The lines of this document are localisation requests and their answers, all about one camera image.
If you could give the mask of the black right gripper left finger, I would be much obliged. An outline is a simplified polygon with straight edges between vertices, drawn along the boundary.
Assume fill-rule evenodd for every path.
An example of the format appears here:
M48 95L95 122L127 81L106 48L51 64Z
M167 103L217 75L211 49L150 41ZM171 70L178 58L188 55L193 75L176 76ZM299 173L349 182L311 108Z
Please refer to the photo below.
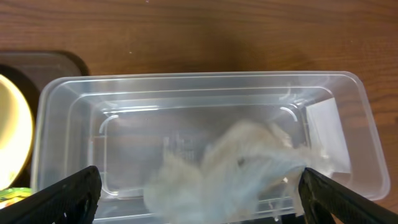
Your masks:
M1 224L92 224L102 181L96 166L1 209Z

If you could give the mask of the white napkin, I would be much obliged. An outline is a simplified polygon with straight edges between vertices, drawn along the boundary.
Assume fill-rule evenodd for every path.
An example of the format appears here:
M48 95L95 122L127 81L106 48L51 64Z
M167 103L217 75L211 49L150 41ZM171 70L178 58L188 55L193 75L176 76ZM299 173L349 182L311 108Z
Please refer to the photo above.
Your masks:
M260 195L284 182L283 194L302 213L297 187L307 167L333 172L319 149L294 147L277 124L243 120L206 150L199 165L164 152L162 167L144 188L144 203L169 223L228 223L253 215Z

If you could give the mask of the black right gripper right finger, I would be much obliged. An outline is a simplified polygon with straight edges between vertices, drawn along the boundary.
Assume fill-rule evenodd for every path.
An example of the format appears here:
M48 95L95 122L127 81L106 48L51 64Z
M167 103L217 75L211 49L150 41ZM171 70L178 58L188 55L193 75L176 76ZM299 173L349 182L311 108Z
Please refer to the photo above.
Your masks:
M397 224L397 214L353 192L314 169L306 168L298 185L307 223Z

